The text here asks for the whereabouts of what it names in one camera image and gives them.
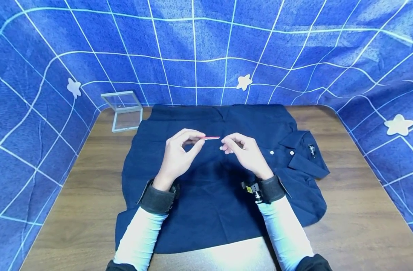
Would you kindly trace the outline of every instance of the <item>star decoration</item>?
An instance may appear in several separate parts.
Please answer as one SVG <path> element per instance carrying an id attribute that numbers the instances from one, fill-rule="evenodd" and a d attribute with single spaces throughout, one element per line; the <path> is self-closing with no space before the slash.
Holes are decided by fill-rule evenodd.
<path id="1" fill-rule="evenodd" d="M 253 81 L 250 79 L 250 74 L 247 74 L 246 76 L 240 76 L 238 77 L 238 85 L 236 86 L 236 89 L 242 88 L 243 91 L 246 91 L 247 86 L 253 83 Z"/>
<path id="2" fill-rule="evenodd" d="M 74 82 L 71 78 L 68 78 L 68 85 L 66 88 L 73 94 L 74 99 L 77 99 L 77 96 L 81 96 L 80 86 L 80 82 Z"/>
<path id="3" fill-rule="evenodd" d="M 408 128 L 413 125 L 413 120 L 406 120 L 401 114 L 397 114 L 393 120 L 387 120 L 384 125 L 389 127 L 387 134 L 400 134 L 403 136 L 408 135 Z"/>

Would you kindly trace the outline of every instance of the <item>blue fabric backdrop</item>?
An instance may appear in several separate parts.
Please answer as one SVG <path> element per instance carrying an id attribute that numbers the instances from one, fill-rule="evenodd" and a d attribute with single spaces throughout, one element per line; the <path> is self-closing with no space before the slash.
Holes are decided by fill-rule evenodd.
<path id="1" fill-rule="evenodd" d="M 101 93 L 332 108 L 413 230 L 413 0 L 0 0 L 0 270 L 18 270 Z"/>

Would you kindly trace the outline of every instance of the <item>black wrist cuff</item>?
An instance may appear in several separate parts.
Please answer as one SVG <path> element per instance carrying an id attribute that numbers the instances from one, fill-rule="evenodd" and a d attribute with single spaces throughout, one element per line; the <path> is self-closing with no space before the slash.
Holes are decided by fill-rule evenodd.
<path id="1" fill-rule="evenodd" d="M 157 190 L 152 187 L 153 179 L 146 183 L 145 189 L 137 204 L 143 210 L 152 214 L 166 214 L 172 208 L 173 200 L 179 196 L 179 186 L 172 185 L 169 192 Z"/>
<path id="2" fill-rule="evenodd" d="M 280 178 L 276 175 L 270 179 L 257 179 L 257 181 L 260 186 L 263 202 L 265 203 L 270 204 L 275 200 L 283 198 L 288 193 L 280 181 Z"/>

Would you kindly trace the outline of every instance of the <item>wood grain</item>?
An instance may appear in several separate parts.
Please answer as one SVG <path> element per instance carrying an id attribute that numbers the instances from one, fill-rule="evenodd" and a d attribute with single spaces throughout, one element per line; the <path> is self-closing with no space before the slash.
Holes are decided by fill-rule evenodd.
<path id="1" fill-rule="evenodd" d="M 413 270 L 413 234 L 340 120 L 326 107 L 289 107 L 312 132 L 331 174 L 318 182 L 323 219 L 306 229 L 333 270 Z M 150 109 L 144 110 L 148 117 Z M 34 243 L 23 271 L 104 270 L 115 249 L 115 219 L 125 210 L 121 171 L 135 131 L 113 134 L 113 112 L 95 123 Z M 151 271 L 276 270 L 263 238 L 155 254 Z"/>

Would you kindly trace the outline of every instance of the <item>red pen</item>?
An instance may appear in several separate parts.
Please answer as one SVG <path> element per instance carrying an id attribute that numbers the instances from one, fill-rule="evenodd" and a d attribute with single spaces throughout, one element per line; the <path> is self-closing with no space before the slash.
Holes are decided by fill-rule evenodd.
<path id="1" fill-rule="evenodd" d="M 203 140 L 219 139 L 220 137 L 201 137 Z"/>

